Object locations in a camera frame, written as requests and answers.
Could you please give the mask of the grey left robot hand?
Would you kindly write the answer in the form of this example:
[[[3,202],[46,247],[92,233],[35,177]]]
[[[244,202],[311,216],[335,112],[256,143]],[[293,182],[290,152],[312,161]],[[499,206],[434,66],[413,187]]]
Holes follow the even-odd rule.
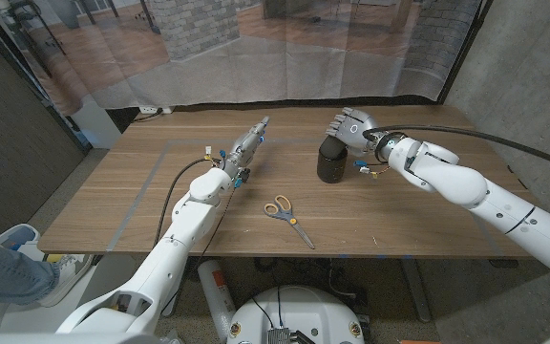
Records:
[[[222,164],[222,170],[231,179],[235,179],[251,163],[258,146],[264,141],[264,129],[269,120],[269,116],[264,117],[233,143]]]

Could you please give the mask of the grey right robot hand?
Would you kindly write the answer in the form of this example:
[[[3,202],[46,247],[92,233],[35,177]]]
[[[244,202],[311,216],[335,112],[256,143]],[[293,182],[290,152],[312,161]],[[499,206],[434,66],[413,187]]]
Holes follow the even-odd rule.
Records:
[[[367,140],[363,133],[377,127],[378,123],[371,115],[345,107],[329,124],[326,134],[345,144],[354,156],[363,157],[373,153],[377,145],[374,140]]]

